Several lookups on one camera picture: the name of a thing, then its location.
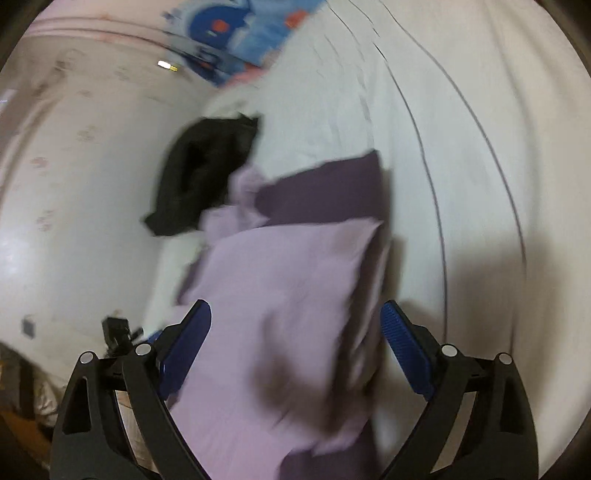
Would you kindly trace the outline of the purple two-tone jacket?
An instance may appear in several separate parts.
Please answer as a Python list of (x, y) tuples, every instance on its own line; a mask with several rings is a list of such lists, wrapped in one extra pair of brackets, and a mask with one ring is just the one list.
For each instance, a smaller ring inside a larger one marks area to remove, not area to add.
[(270, 181), (245, 166), (179, 295), (211, 330), (174, 401), (213, 479), (374, 479), (370, 384), (389, 256), (380, 157)]

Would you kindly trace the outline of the black garment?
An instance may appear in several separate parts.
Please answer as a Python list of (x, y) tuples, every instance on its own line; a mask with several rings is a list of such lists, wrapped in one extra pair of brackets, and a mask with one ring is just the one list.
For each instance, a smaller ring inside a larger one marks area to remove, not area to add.
[(249, 159), (259, 120), (202, 118), (181, 133), (168, 151), (153, 210), (143, 219), (153, 235), (195, 230), (201, 214), (224, 200), (230, 175)]

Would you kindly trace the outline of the pink pillow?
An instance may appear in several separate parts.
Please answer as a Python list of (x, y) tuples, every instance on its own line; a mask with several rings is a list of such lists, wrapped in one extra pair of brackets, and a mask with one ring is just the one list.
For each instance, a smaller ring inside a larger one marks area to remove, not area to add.
[(225, 87), (231, 87), (239, 84), (249, 84), (256, 81), (264, 74), (266, 74), (266, 69), (248, 69), (232, 75), (228, 82), (225, 83)]

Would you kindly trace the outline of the white striped duvet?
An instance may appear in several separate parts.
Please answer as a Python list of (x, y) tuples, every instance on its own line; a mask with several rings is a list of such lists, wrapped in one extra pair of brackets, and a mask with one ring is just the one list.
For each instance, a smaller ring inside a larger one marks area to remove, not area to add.
[(548, 471), (590, 408), (590, 76), (550, 5), (329, 1), (252, 82), (168, 75), (187, 119), (263, 115), (270, 176), (377, 149), (394, 296), (510, 352)]

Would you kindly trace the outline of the whale print curtain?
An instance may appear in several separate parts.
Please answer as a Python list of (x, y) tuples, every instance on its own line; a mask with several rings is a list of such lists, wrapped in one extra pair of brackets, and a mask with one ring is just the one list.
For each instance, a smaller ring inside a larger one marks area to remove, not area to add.
[(317, 0), (185, 1), (163, 13), (171, 52), (214, 86), (269, 68)]

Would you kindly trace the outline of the white wall switch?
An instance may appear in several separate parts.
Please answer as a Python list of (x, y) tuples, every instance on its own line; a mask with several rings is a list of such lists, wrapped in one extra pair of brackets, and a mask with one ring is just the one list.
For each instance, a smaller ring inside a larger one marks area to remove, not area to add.
[(164, 60), (159, 60), (157, 66), (171, 72), (177, 72), (178, 67)]

